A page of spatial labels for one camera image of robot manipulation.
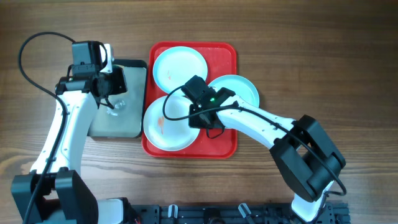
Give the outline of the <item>white plate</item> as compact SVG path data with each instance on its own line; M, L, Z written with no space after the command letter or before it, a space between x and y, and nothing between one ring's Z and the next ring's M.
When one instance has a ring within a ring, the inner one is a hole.
M190 100L183 96L162 96L150 104L143 120L144 134L149 142L163 151L179 151L191 145L200 130L191 128L188 120L171 121L189 114Z

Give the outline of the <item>turquoise plate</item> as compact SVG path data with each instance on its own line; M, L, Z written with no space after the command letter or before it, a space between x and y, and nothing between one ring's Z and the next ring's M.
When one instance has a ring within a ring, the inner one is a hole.
M236 95L240 96L250 105L257 108L260 105L260 97L257 88L251 81L242 76L223 75L211 81L208 86L214 90L221 90L223 87L227 88L235 92Z

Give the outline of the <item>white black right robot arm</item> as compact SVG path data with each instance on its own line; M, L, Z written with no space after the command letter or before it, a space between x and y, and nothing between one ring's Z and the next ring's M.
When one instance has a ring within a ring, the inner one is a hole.
M338 177L346 161L315 118L284 118L249 104L239 95L226 93L189 99L191 125L235 129L269 150L295 194L291 209L301 221L309 223L319 217L327 196L334 193L333 184L340 186L339 196L346 195Z

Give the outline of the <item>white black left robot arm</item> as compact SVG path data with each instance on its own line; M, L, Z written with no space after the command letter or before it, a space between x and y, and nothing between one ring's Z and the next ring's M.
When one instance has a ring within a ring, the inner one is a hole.
M120 198L97 200L80 177L83 148L100 102L126 92L121 67L62 77L53 96L55 116L45 145L11 192L24 223L124 223Z

